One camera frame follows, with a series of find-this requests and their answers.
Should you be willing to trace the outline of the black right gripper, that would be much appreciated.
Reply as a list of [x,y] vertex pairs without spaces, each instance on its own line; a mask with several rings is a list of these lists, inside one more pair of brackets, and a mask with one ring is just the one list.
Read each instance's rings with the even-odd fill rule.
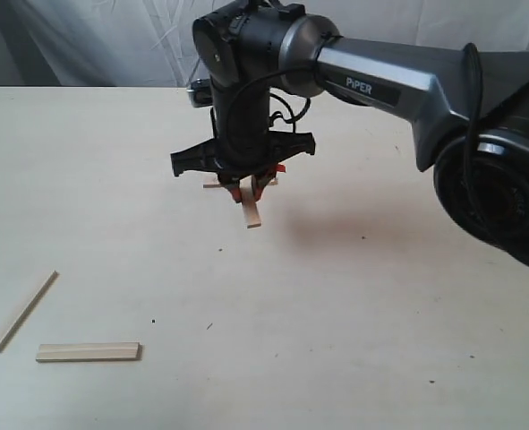
[[286,166],[278,165],[300,153],[313,155],[316,142],[312,133],[268,132],[260,138],[241,139],[239,149],[223,139],[213,137],[186,150],[170,155],[176,177],[187,171],[220,175],[218,182],[232,196],[242,201],[240,179],[252,176],[252,194],[259,201],[268,186],[277,185],[278,173]]

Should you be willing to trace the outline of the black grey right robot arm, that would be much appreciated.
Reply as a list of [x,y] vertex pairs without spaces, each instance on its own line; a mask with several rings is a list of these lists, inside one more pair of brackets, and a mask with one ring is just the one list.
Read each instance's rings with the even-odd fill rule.
[[209,108],[213,135],[172,154],[176,175],[213,173],[236,202],[250,178],[261,195],[283,161],[315,152],[310,133],[274,129],[270,100],[326,92],[407,121],[416,166],[432,171],[448,216],[529,267],[529,51],[350,39],[278,1],[226,4],[196,19],[192,38],[209,75],[190,99]]

